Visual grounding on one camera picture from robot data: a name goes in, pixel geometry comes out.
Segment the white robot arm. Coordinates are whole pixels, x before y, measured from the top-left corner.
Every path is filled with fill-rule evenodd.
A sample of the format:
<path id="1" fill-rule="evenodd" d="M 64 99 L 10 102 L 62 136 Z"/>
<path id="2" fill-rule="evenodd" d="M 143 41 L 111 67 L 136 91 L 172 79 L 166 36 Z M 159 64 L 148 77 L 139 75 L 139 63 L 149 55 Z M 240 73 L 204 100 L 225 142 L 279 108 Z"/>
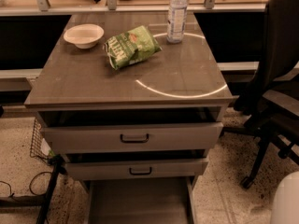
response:
<path id="1" fill-rule="evenodd" d="M 299 224 L 299 172 L 285 176 L 279 183 L 270 224 Z"/>

